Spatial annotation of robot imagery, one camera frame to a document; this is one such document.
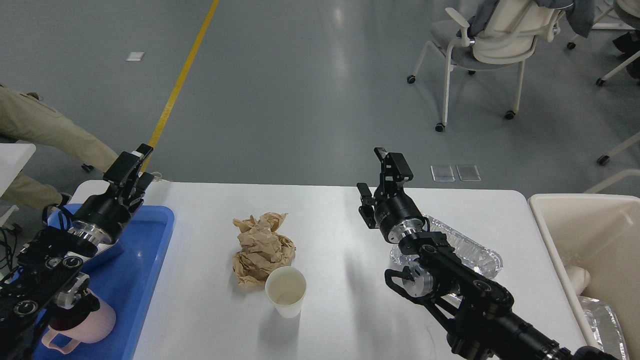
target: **khaki pants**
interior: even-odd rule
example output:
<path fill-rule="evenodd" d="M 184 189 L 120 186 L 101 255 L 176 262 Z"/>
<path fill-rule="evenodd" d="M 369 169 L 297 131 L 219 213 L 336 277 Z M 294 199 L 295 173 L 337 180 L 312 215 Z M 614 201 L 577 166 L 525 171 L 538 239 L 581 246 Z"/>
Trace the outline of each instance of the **khaki pants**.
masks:
<path fill-rule="evenodd" d="M 3 87 L 0 87 L 0 134 L 57 147 L 102 172 L 118 157 L 107 145 L 58 110 L 34 97 Z M 53 186 L 41 184 L 21 172 L 0 199 L 42 209 L 60 203 L 62 196 Z"/>

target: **mug handle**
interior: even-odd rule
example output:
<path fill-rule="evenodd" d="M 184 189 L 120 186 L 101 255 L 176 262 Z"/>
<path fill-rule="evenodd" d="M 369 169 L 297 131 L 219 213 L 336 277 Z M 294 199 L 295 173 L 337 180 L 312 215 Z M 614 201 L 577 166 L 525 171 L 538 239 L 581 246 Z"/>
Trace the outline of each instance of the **mug handle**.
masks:
<path fill-rule="evenodd" d="M 42 336 L 42 344 L 48 348 L 52 348 L 54 350 L 60 351 L 62 354 L 67 355 L 71 351 L 73 351 L 78 344 L 80 344 L 79 340 L 71 339 L 69 343 L 67 343 L 64 347 L 59 347 L 56 344 L 51 343 L 53 339 L 59 334 L 59 331 L 55 331 L 52 328 L 48 328 L 47 332 Z"/>

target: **blue tray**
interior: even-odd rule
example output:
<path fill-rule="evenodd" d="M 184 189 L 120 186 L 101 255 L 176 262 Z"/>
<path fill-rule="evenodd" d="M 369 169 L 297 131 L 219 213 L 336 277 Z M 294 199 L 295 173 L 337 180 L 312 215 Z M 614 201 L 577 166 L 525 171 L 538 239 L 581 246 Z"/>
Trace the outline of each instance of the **blue tray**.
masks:
<path fill-rule="evenodd" d="M 80 204 L 70 204 L 66 208 L 74 213 Z M 38 342 L 34 359 L 131 359 L 169 246 L 173 221 L 169 208 L 142 206 L 120 237 L 124 251 L 98 267 L 87 271 L 83 268 L 82 272 L 91 277 L 89 289 L 116 312 L 117 320 L 111 334 L 94 344 L 81 343 L 69 355 Z M 58 226 L 57 217 L 49 218 L 49 224 Z M 62 335 L 55 339 L 60 346 L 68 341 Z"/>

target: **chair wheel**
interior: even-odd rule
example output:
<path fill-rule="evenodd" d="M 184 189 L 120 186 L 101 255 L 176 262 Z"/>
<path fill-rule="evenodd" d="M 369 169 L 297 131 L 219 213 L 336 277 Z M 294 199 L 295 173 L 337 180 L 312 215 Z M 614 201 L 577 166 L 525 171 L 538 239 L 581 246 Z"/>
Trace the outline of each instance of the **chair wheel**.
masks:
<path fill-rule="evenodd" d="M 82 169 L 86 172 L 93 171 L 93 165 L 82 164 Z"/>
<path fill-rule="evenodd" d="M 603 167 L 604 165 L 606 165 L 609 162 L 609 157 L 607 155 L 602 155 L 601 157 L 599 157 L 596 160 L 596 162 L 598 163 L 598 165 Z"/>

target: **white cup rim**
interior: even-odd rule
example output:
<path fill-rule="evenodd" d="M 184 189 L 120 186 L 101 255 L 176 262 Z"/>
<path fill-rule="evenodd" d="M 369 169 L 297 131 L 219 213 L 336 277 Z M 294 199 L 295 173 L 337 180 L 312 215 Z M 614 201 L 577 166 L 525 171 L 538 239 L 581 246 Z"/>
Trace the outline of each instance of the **white cup rim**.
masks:
<path fill-rule="evenodd" d="M 269 299 L 269 301 L 271 301 L 274 305 L 277 305 L 277 306 L 279 306 L 279 307 L 291 307 L 291 306 L 295 306 L 295 305 L 297 305 L 299 302 L 301 302 L 301 301 L 305 298 L 305 294 L 307 294 L 307 279 L 306 279 L 306 278 L 305 278 L 305 276 L 302 274 L 302 272 L 300 272 L 300 270 L 298 270 L 298 269 L 294 268 L 294 267 L 293 267 L 293 266 L 291 266 L 291 265 L 281 266 L 281 267 L 277 268 L 276 270 L 273 270 L 273 271 L 271 272 L 271 274 L 273 274 L 274 272 L 276 272 L 276 271 L 278 271 L 279 269 L 282 269 L 282 268 L 291 268 L 291 269 L 295 270 L 296 272 L 298 272 L 298 273 L 302 276 L 302 279 L 305 281 L 305 290 L 302 292 L 302 295 L 300 295 L 300 299 L 298 299 L 298 300 L 297 300 L 296 302 L 294 302 L 293 304 L 289 304 L 289 305 L 281 305 L 281 304 L 278 304 L 277 302 L 275 302 L 275 300 L 273 300 L 273 299 L 271 298 L 271 295 L 269 295 L 269 292 L 268 292 L 268 291 L 266 291 L 266 286 L 267 286 L 267 284 L 266 284 L 266 283 L 267 283 L 267 282 L 269 282 L 269 277 L 267 277 L 267 281 L 264 283 L 264 287 L 265 287 L 265 289 L 264 289 L 265 291 L 264 291 L 264 292 L 267 294 L 267 298 Z"/>

